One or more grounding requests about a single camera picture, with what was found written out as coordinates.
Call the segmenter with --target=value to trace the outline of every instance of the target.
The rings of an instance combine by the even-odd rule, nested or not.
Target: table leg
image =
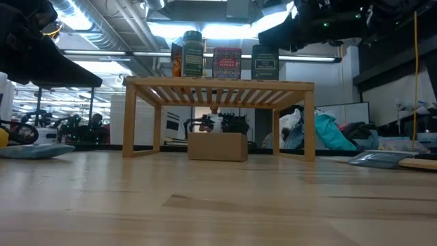
[[[314,92],[305,92],[305,160],[315,161]]]
[[[153,151],[159,152],[161,147],[161,121],[162,121],[162,107],[157,105],[155,107],[154,119],[154,133],[153,133]]]
[[[134,85],[126,88],[126,104],[124,107],[123,157],[134,156],[135,109],[137,108],[137,90]]]
[[[273,111],[273,131],[272,131],[272,147],[273,147],[273,154],[278,155],[279,154],[279,111],[274,110]]]

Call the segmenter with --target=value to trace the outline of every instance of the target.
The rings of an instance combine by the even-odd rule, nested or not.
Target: wooden table
[[[137,96],[155,108],[153,150],[134,152]],[[124,116],[123,157],[154,154],[160,149],[161,107],[245,107],[273,109],[273,154],[315,160],[314,123],[305,124],[305,155],[279,152],[279,112],[304,101],[305,122],[314,122],[314,83],[176,77],[128,77]]]

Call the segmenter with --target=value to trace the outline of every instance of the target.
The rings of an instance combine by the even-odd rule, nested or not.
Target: yellow object
[[[417,85],[419,84],[419,48],[417,45],[417,12],[414,12],[414,52],[416,53],[416,92],[414,94],[414,120],[413,120],[413,133],[411,152],[414,152],[414,141],[417,134]]]
[[[8,146],[8,142],[9,133],[7,133],[4,129],[0,128],[0,148]]]

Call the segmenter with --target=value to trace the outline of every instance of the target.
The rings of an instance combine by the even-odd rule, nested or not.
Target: cardboard box
[[[188,134],[190,160],[245,161],[247,155],[247,137],[241,133]]]

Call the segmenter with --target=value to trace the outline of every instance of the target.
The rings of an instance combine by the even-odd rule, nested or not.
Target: whiteboard
[[[350,103],[345,105],[330,105],[316,107],[316,109],[322,110],[329,115],[335,117],[335,123],[339,125],[364,122],[369,123],[369,103]]]

